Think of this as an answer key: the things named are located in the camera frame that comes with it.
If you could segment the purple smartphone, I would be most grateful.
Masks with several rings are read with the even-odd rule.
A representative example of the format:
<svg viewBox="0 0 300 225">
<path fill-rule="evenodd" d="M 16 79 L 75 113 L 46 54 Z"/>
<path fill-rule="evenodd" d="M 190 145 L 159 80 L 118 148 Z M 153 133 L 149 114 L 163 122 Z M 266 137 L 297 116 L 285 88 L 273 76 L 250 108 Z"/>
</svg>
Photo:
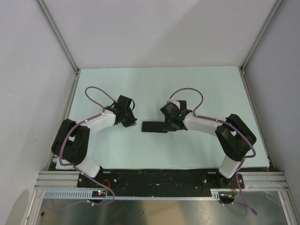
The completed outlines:
<svg viewBox="0 0 300 225">
<path fill-rule="evenodd" d="M 173 103 L 180 109 L 180 111 L 187 110 L 187 101 L 186 100 L 175 100 Z"/>
</svg>

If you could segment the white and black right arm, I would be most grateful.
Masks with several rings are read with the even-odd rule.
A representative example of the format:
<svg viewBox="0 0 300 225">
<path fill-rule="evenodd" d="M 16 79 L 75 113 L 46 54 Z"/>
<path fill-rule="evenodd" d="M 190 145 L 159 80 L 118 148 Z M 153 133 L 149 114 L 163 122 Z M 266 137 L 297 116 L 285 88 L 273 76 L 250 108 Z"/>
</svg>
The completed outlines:
<svg viewBox="0 0 300 225">
<path fill-rule="evenodd" d="M 227 188 L 233 183 L 233 175 L 238 170 L 246 154 L 253 149 L 256 136 L 236 114 L 225 118 L 215 118 L 197 115 L 187 109 L 185 100 L 168 101 L 161 109 L 165 116 L 166 130 L 193 130 L 217 137 L 225 153 L 225 158 L 219 167 L 217 184 Z"/>
</svg>

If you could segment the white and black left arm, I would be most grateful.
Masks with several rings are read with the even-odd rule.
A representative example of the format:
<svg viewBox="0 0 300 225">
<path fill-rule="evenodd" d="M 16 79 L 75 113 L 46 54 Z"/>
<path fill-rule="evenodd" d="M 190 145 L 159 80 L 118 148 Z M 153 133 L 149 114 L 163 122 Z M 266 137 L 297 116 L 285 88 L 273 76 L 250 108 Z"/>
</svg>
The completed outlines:
<svg viewBox="0 0 300 225">
<path fill-rule="evenodd" d="M 102 167 L 97 164 L 88 153 L 89 138 L 91 135 L 118 124 L 123 127 L 136 125 L 137 118 L 133 115 L 134 100 L 120 95 L 112 105 L 103 108 L 103 111 L 83 121 L 63 120 L 51 152 L 59 159 L 67 162 L 63 166 L 73 166 L 81 173 L 88 175 L 88 182 L 99 187 L 104 182 L 100 173 Z"/>
</svg>

